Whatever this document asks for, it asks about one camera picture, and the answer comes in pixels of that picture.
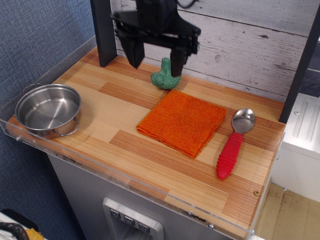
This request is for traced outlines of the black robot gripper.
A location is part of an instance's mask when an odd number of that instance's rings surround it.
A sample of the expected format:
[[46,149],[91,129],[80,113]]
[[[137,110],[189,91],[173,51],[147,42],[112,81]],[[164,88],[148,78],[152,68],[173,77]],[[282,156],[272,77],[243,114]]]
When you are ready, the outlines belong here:
[[171,74],[179,77],[189,55],[199,50],[201,29],[178,13],[177,0],[137,0],[136,9],[111,14],[129,64],[137,69],[145,57],[144,43],[171,49]]

